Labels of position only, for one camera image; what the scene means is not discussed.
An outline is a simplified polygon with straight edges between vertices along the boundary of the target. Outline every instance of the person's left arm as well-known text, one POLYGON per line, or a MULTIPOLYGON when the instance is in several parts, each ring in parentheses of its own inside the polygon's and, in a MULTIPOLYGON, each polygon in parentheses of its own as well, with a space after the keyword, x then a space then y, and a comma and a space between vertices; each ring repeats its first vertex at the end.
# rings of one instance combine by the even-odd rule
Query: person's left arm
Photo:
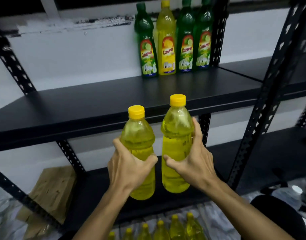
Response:
POLYGON ((107 240, 130 193, 143 183, 157 162, 155 155, 146 161, 134 157, 119 138, 114 139, 113 144, 115 152, 107 164, 110 186, 72 240, 107 240))

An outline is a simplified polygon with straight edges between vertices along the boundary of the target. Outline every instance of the forearm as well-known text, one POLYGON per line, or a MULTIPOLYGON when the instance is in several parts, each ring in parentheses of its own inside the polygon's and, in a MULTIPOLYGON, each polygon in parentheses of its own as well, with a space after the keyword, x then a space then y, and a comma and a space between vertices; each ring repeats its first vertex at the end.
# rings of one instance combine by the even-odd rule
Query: forearm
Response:
POLYGON ((73 240, 107 240, 115 219, 128 196, 128 192, 109 188, 73 240))
POLYGON ((213 188, 205 189, 205 193, 219 206, 245 240, 294 240, 226 183, 219 180, 213 188))

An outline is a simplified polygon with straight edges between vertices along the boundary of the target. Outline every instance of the person's right arm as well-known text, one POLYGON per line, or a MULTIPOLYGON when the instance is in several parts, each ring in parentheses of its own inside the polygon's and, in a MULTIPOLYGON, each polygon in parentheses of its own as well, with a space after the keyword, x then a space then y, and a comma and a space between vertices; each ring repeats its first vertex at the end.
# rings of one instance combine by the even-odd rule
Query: person's right arm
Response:
POLYGON ((214 170, 213 155, 202 143, 199 123, 193 118, 195 132, 190 154, 183 161, 163 155, 166 165, 192 186, 207 194, 219 206, 242 238, 246 240, 294 240, 250 203, 221 181, 214 170))

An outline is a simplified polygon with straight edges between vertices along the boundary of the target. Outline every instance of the bottle label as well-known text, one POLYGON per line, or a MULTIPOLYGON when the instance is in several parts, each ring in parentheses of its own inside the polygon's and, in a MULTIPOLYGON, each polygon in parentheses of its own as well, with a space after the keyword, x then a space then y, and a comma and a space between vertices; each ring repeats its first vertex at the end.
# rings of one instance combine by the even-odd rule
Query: bottle label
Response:
POLYGON ((139 45, 141 52, 141 65, 144 76, 156 75, 157 69, 151 40, 145 39, 139 45))
POLYGON ((211 54, 211 32, 203 31, 198 46, 196 66, 198 68, 207 67, 210 64, 211 54))
POLYGON ((182 40, 181 55, 179 57, 179 70, 189 72, 193 67, 193 36, 186 35, 182 40))
POLYGON ((165 37, 162 41, 162 64, 164 73, 175 71, 174 41, 171 36, 165 37))

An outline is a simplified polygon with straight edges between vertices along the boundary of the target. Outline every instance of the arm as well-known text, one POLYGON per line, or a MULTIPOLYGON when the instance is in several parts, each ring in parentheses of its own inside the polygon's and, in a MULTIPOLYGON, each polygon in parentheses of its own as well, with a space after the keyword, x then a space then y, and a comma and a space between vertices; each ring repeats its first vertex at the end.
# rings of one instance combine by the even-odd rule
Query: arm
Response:
POLYGON ((73 240, 107 240, 130 193, 143 183, 157 162, 155 155, 149 156, 146 161, 134 157, 119 138, 114 139, 113 144, 115 152, 107 164, 110 186, 73 240))
POLYGON ((183 161, 163 155, 166 165, 183 179, 207 194, 219 206, 242 238, 246 240, 294 240, 288 233, 235 193, 216 175, 213 155, 202 143, 199 123, 193 118, 195 132, 191 152, 183 161))

